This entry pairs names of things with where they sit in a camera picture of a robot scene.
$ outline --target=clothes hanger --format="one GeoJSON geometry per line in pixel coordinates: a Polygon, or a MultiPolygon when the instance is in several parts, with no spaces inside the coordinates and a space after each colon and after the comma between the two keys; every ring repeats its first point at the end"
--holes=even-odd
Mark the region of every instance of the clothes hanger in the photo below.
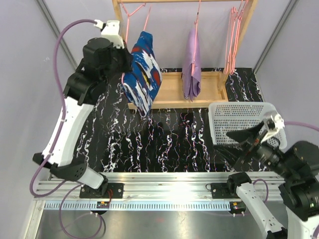
{"type": "Polygon", "coordinates": [[[198,10],[197,10],[197,16],[196,16],[196,22],[195,24],[195,44],[194,44],[194,56],[193,56],[193,62],[191,64],[191,74],[194,74],[195,71],[195,55],[196,55],[196,48],[197,48],[197,27],[198,27],[198,16],[199,16],[199,10],[200,10],[200,4],[201,4],[201,0],[199,0],[199,4],[198,4],[198,10]]]}
{"type": "Polygon", "coordinates": [[[226,72],[226,74],[234,74],[234,72],[235,72],[235,63],[236,63],[236,54],[237,54],[237,49],[238,49],[240,24],[241,24],[242,16],[244,14],[246,5],[247,5],[249,0],[245,0],[244,4],[243,4],[243,1],[244,0],[241,0],[238,10],[235,7],[232,7],[232,9],[230,11],[227,39],[226,39],[226,55],[225,55],[225,72],[226,72]],[[234,45],[233,45],[235,26],[236,26],[236,33],[235,33],[235,41],[234,41],[234,45]],[[231,35],[231,38],[230,38],[229,53],[227,55],[229,35],[231,35]]]}
{"type": "Polygon", "coordinates": [[[237,55],[237,50],[238,50],[238,39],[239,39],[239,30],[240,30],[240,24],[241,20],[245,11],[245,7],[247,5],[249,0],[245,0],[245,4],[243,8],[240,10],[240,6],[238,8],[238,11],[236,13],[236,19],[237,19],[237,27],[236,27],[236,35],[235,35],[235,42],[234,42],[234,51],[233,51],[233,61],[232,61],[232,68],[231,68],[231,74],[234,74],[235,72],[235,63],[236,63],[236,55],[237,55]]]}
{"type": "MultiPolygon", "coordinates": [[[[126,15],[128,16],[128,23],[127,23],[127,26],[126,26],[126,36],[125,36],[125,43],[127,44],[127,42],[128,42],[128,36],[129,36],[130,17],[133,16],[133,15],[134,15],[138,10],[140,10],[143,6],[146,6],[146,3],[140,5],[140,6],[139,6],[135,11],[133,11],[132,13],[129,13],[129,12],[127,11],[125,5],[123,4],[123,1],[121,1],[121,5],[122,5],[122,8],[123,8],[123,10],[125,11],[126,15]]],[[[150,15],[150,12],[151,12],[151,8],[152,8],[152,5],[150,6],[149,13],[148,13],[148,16],[147,16],[147,18],[146,18],[146,22],[145,22],[143,31],[145,31],[145,29],[146,29],[146,25],[147,25],[148,20],[149,20],[149,15],[150,15]]],[[[122,84],[124,83],[124,73],[122,74],[121,82],[122,82],[122,84]]]]}

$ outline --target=black marble surface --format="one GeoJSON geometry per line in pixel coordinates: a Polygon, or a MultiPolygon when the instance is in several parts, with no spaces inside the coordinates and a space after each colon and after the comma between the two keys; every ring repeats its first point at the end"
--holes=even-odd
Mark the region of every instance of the black marble surface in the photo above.
{"type": "MultiPolygon", "coordinates": [[[[262,101],[251,68],[236,69],[228,77],[226,90],[229,101],[262,101]]],[[[128,109],[119,77],[110,80],[87,118],[74,156],[102,172],[232,171],[213,149],[208,108],[152,110],[147,119],[141,119],[136,110],[128,109]]],[[[263,167],[253,163],[250,170],[263,167]]]]}

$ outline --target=perforated basket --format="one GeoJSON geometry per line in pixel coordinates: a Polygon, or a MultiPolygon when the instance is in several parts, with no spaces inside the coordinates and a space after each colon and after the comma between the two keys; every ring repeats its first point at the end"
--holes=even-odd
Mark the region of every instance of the perforated basket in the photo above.
{"type": "MultiPolygon", "coordinates": [[[[211,103],[208,107],[210,134],[214,144],[234,144],[234,140],[226,136],[229,131],[248,129],[258,125],[264,114],[275,111],[271,103],[262,102],[225,102],[211,103]]],[[[275,135],[280,141],[280,149],[287,147],[286,134],[283,129],[275,135]]],[[[273,146],[278,146],[275,139],[268,140],[273,146]]]]}

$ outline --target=purple shirt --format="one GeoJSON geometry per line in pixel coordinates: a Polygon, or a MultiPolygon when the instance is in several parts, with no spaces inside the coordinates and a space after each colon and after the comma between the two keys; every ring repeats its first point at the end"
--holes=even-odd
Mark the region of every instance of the purple shirt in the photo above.
{"type": "Polygon", "coordinates": [[[183,93],[185,99],[193,101],[193,97],[197,97],[200,93],[200,80],[201,80],[201,68],[200,68],[200,50],[198,33],[196,38],[196,54],[195,54],[195,70],[191,73],[191,65],[193,62],[195,52],[195,27],[189,32],[185,60],[182,69],[182,83],[183,93]]]}

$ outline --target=gray wall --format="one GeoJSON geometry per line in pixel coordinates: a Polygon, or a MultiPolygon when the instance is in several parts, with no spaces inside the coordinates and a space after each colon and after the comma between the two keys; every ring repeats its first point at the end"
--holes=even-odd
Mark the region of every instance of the gray wall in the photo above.
{"type": "MultiPolygon", "coordinates": [[[[285,120],[319,126],[319,1],[300,0],[257,72],[266,101],[285,120]]],[[[319,133],[286,126],[288,144],[308,140],[319,145],[319,133]]]]}
{"type": "MultiPolygon", "coordinates": [[[[46,146],[61,103],[52,72],[55,37],[35,1],[1,1],[0,22],[0,238],[19,239],[32,200],[32,156],[46,146]]],[[[65,82],[72,69],[62,52],[58,61],[65,82]]]]}
{"type": "MultiPolygon", "coordinates": [[[[81,18],[115,19],[111,0],[45,0],[59,28],[81,18]]],[[[236,67],[254,67],[289,0],[259,0],[251,23],[238,51],[236,67]]],[[[139,4],[127,4],[129,12],[139,4]]],[[[163,68],[181,67],[189,30],[193,26],[198,3],[154,3],[147,31],[154,35],[154,51],[163,68]]],[[[225,65],[225,39],[231,7],[239,2],[203,2],[199,14],[199,39],[203,67],[225,65]]],[[[128,47],[131,49],[143,30],[149,6],[130,20],[128,47]]],[[[96,37],[93,27],[80,26],[65,37],[77,62],[88,38],[96,37]]]]}

